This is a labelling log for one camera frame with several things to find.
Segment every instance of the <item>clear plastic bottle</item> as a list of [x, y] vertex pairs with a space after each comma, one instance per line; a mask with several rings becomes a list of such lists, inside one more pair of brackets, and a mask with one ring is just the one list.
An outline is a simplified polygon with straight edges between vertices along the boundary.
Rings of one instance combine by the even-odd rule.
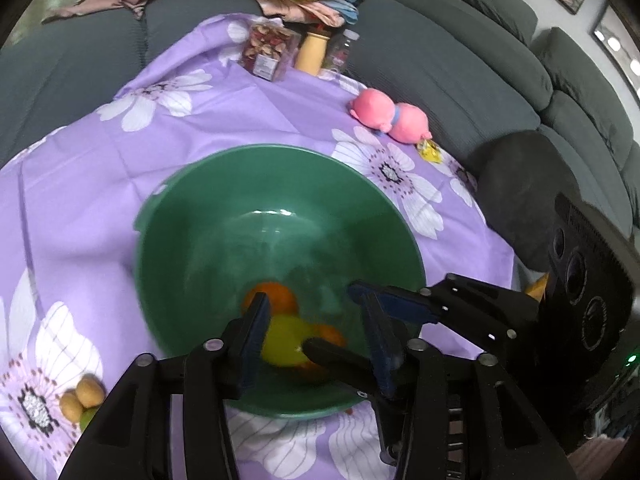
[[324, 58], [322, 68], [331, 72], [341, 74], [347, 68], [347, 58], [351, 49], [351, 44], [360, 37], [352, 30], [345, 30], [340, 38], [329, 48], [329, 52]]

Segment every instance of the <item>black device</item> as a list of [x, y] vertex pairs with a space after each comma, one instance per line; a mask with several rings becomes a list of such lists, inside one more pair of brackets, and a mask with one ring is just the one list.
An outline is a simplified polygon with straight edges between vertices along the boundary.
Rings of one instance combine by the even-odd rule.
[[[638, 445], [640, 258], [594, 208], [559, 196], [556, 212], [540, 304], [453, 274], [417, 292], [356, 281], [347, 292], [370, 358], [318, 338], [304, 343], [312, 361], [370, 400], [380, 458], [396, 466], [396, 480], [574, 480], [566, 453], [585, 439], [604, 433]], [[243, 318], [187, 356], [139, 356], [60, 479], [170, 480], [170, 397], [183, 394], [188, 479], [237, 480], [223, 401], [250, 387], [268, 321], [268, 298], [257, 294]], [[484, 353], [444, 356], [410, 336], [429, 322]], [[622, 456], [618, 480], [638, 466], [638, 452]]]

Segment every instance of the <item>green bowl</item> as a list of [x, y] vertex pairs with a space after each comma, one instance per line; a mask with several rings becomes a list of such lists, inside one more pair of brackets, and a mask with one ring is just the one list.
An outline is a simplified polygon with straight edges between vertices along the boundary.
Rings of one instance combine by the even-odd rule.
[[[143, 205], [136, 288], [167, 356], [220, 336], [254, 285], [277, 281], [300, 316], [335, 326], [367, 354], [356, 279], [417, 290], [422, 259], [404, 219], [369, 180], [301, 148], [243, 146], [174, 174]], [[260, 362], [257, 383], [233, 405], [263, 416], [316, 418], [361, 399], [338, 383], [306, 384]]]

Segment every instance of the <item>bottle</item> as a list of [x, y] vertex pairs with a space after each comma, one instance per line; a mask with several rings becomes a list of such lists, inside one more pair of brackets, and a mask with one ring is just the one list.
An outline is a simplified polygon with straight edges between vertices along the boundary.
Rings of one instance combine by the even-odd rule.
[[338, 41], [329, 49], [329, 53], [324, 58], [322, 68], [338, 74], [344, 72], [347, 68], [347, 58], [349, 57], [351, 44], [357, 41], [359, 37], [360, 35], [357, 32], [349, 29], [345, 30], [342, 36], [338, 38]]
[[317, 76], [320, 73], [328, 41], [329, 37], [324, 33], [321, 26], [309, 31], [300, 47], [295, 67], [298, 70], [302, 70], [302, 72]]

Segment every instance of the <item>bowl rim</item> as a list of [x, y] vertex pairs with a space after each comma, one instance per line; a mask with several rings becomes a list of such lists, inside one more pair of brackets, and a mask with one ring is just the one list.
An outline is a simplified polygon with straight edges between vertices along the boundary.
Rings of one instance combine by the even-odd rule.
[[[411, 227], [409, 226], [404, 216], [402, 216], [402, 213], [398, 210], [398, 208], [394, 205], [394, 203], [391, 202], [390, 198], [378, 186], [376, 186], [372, 181], [370, 181], [366, 176], [362, 175], [357, 170], [354, 170], [351, 166], [348, 166], [342, 161], [337, 160], [336, 158], [333, 158], [332, 156], [325, 155], [324, 153], [316, 152], [315, 150], [310, 150], [308, 148], [303, 148], [301, 146], [291, 146], [289, 144], [277, 144], [277, 143], [259, 143], [259, 144], [244, 144], [242, 146], [227, 148], [226, 150], [220, 150], [218, 152], [212, 153], [211, 155], [207, 155], [204, 158], [201, 158], [194, 162], [190, 162], [189, 164], [183, 166], [179, 170], [172, 173], [169, 177], [165, 178], [156, 187], [156, 190], [153, 191], [145, 199], [142, 206], [140, 207], [140, 211], [137, 214], [136, 219], [134, 220], [134, 229], [139, 233], [138, 240], [136, 241], [136, 252], [134, 257], [134, 271], [133, 271], [134, 285], [136, 287], [136, 295], [138, 297], [138, 307], [142, 312], [142, 315], [147, 325], [147, 328], [149, 330], [149, 333], [151, 334], [154, 342], [156, 343], [156, 345], [158, 346], [158, 349], [161, 352], [168, 353], [166, 352], [167, 345], [162, 341], [162, 337], [159, 335], [160, 331], [156, 327], [155, 323], [151, 319], [149, 319], [148, 315], [146, 314], [146, 311], [148, 310], [148, 303], [145, 300], [145, 295], [143, 293], [144, 289], [141, 286], [142, 277], [140, 275], [140, 267], [141, 267], [140, 264], [142, 262], [142, 254], [143, 254], [142, 247], [145, 245], [144, 241], [146, 239], [146, 233], [148, 232], [148, 229], [147, 229], [148, 224], [145, 223], [143, 225], [144, 222], [140, 221], [141, 216], [146, 215], [147, 216], [146, 219], [148, 220], [152, 216], [153, 210], [162, 201], [162, 196], [165, 195], [165, 193], [171, 190], [173, 187], [175, 187], [181, 179], [183, 179], [193, 171], [196, 171], [200, 166], [203, 166], [204, 164], [209, 164], [210, 161], [216, 158], [219, 158], [221, 156], [227, 156], [231, 153], [240, 152], [240, 151], [249, 151], [249, 150], [255, 150], [255, 149], [261, 150], [265, 148], [267, 149], [276, 148], [276, 149], [284, 149], [284, 150], [292, 150], [292, 151], [309, 153], [311, 155], [324, 158], [332, 163], [338, 164], [339, 166], [346, 168], [354, 176], [358, 177], [361, 180], [366, 181], [367, 185], [380, 198], [382, 198], [385, 201], [388, 208], [401, 221], [401, 224], [404, 226], [405, 231], [410, 235], [414, 252], [418, 256], [418, 259], [420, 260], [421, 282], [426, 284], [424, 261], [422, 259], [422, 253], [420, 252], [420, 247], [418, 246], [418, 242], [415, 239], [414, 232], [411, 230]], [[344, 410], [347, 410], [350, 407], [363, 401], [363, 399], [357, 396], [356, 394], [354, 394], [353, 397], [354, 399], [351, 401], [341, 402], [340, 404], [336, 404], [335, 406], [331, 406], [330, 408], [319, 408], [316, 410], [309, 410], [307, 412], [298, 412], [298, 413], [277, 413], [276, 414], [274, 413], [273, 410], [265, 410], [259, 406], [253, 406], [253, 405], [247, 406], [241, 400], [232, 400], [229, 402], [229, 404], [237, 410], [241, 410], [241, 411], [252, 413], [254, 415], [259, 415], [259, 416], [286, 418], [290, 420], [311, 420], [311, 419], [321, 418], [329, 415], [334, 415], [335, 413], [343, 412]]]

